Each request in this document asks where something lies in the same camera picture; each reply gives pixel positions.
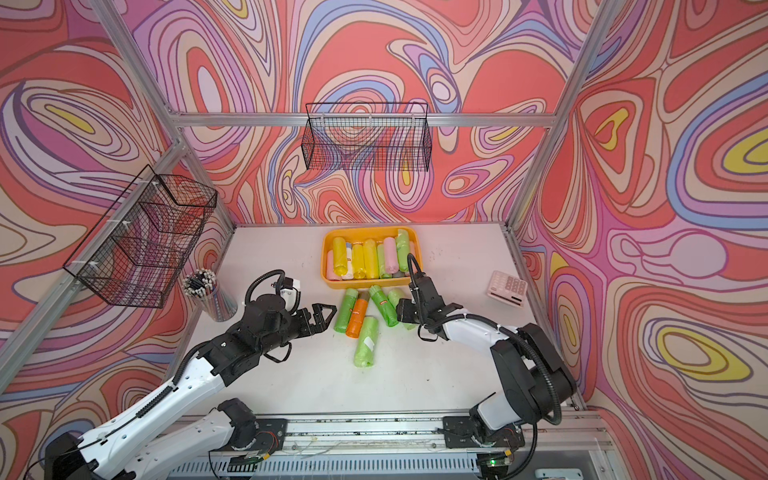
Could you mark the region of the white blue-capped roll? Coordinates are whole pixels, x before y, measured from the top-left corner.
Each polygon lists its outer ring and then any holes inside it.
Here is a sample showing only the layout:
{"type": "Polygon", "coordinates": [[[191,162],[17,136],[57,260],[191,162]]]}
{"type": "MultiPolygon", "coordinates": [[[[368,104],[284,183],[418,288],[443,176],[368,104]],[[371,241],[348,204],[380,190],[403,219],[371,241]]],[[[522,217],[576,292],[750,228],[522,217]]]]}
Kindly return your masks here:
{"type": "Polygon", "coordinates": [[[342,279],[344,281],[349,281],[349,280],[353,280],[354,279],[354,268],[353,268],[352,258],[353,258],[352,246],[349,243],[347,243],[346,244],[347,271],[342,276],[342,279]]]}

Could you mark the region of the pink labelled trash bag roll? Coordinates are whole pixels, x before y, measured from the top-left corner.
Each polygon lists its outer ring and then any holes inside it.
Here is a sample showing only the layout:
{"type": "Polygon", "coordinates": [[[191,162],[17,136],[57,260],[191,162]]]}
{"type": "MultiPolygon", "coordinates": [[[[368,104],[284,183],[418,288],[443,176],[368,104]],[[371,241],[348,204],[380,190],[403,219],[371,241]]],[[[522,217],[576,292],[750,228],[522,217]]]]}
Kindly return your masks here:
{"type": "Polygon", "coordinates": [[[338,281],[339,277],[335,272],[334,253],[329,250],[326,255],[326,278],[329,281],[338,281]]]}

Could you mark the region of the yellow trash bag roll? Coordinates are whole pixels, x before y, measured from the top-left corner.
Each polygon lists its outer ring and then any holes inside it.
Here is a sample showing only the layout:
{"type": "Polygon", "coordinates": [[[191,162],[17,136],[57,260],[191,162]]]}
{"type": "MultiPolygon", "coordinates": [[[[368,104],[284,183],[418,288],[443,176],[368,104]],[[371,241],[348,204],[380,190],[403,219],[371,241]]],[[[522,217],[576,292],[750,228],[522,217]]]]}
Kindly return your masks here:
{"type": "Polygon", "coordinates": [[[353,278],[365,279],[367,277],[367,273],[366,273],[363,245],[361,243],[354,243],[352,245],[351,253],[352,253],[351,263],[353,268],[353,278]]]}
{"type": "Polygon", "coordinates": [[[377,244],[373,239],[363,242],[363,258],[366,278],[373,280],[379,278],[379,265],[377,256],[377,244]]]}

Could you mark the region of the light green trash bag roll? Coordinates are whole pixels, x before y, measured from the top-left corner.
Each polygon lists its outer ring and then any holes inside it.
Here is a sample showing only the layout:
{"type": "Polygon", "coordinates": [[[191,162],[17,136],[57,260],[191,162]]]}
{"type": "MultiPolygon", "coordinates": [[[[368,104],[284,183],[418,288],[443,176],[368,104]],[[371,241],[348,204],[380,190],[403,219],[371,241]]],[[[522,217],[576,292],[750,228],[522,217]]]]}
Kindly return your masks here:
{"type": "Polygon", "coordinates": [[[379,278],[390,278],[391,275],[387,272],[385,247],[382,242],[379,242],[376,245],[376,256],[379,278]]]}

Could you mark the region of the large green trash bag roll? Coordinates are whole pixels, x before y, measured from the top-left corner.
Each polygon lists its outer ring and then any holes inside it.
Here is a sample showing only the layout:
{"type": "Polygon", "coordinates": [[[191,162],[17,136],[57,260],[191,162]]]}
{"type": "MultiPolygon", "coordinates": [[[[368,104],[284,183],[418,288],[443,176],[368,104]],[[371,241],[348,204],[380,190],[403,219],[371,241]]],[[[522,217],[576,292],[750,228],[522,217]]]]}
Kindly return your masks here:
{"type": "Polygon", "coordinates": [[[400,228],[395,238],[398,268],[401,272],[408,271],[408,256],[411,254],[409,232],[400,228]]]}

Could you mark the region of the yellow plastic storage box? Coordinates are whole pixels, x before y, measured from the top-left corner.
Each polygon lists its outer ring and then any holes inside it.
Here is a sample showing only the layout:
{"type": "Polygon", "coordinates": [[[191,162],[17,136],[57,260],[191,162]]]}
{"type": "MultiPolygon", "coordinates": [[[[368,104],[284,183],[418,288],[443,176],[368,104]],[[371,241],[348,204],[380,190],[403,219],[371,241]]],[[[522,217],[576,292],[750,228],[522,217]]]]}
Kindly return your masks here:
{"type": "Polygon", "coordinates": [[[332,250],[332,239],[335,236],[341,236],[343,237],[348,243],[354,244],[354,243],[363,243],[366,239],[373,239],[377,242],[382,242],[386,237],[394,237],[396,238],[397,232],[400,228],[406,229],[409,232],[410,241],[414,241],[416,248],[418,250],[418,256],[419,260],[421,261],[421,266],[424,266],[424,261],[422,259],[422,253],[423,250],[421,248],[420,239],[417,233],[410,227],[407,226],[379,226],[379,227],[356,227],[356,228],[344,228],[344,229],[335,229],[328,232],[323,240],[322,243],[322,253],[321,253],[321,263],[320,263],[320,274],[322,280],[326,283],[326,285],[329,288],[332,289],[345,289],[345,288],[354,288],[354,289],[368,289],[372,285],[379,285],[382,288],[389,288],[389,287],[396,287],[396,286],[407,286],[409,283],[408,279],[408,271],[405,272],[404,277],[397,277],[397,278],[389,278],[389,279],[353,279],[349,281],[344,280],[338,280],[338,281],[329,281],[326,278],[326,255],[329,250],[332,250]]]}

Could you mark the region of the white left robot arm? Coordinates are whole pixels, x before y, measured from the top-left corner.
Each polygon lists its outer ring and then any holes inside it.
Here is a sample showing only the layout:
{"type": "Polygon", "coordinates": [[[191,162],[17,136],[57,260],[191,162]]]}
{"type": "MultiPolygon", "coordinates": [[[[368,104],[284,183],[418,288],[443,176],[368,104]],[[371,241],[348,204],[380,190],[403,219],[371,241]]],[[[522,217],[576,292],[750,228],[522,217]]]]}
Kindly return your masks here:
{"type": "Polygon", "coordinates": [[[248,450],[259,428],[240,400],[219,404],[202,420],[172,434],[166,429],[189,409],[272,360],[273,350],[325,332],[337,309],[315,303],[289,309],[282,294],[245,304],[243,317],[185,354],[174,375],[136,405],[81,435],[65,433],[45,449],[47,479],[159,479],[202,452],[248,450]]]}

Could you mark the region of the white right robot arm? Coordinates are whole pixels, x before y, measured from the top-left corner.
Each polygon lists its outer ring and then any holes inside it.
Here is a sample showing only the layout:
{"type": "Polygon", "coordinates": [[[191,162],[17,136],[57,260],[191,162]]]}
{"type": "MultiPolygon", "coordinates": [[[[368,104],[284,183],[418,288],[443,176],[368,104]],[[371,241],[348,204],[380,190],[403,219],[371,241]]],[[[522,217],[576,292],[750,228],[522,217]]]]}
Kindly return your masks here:
{"type": "Polygon", "coordinates": [[[500,390],[469,410],[476,434],[490,435],[511,425],[562,422],[562,404],[575,394],[576,382],[544,331],[528,323],[505,327],[447,303],[422,271],[410,275],[410,300],[397,306],[398,319],[427,331],[428,342],[456,342],[488,357],[500,390]]]}

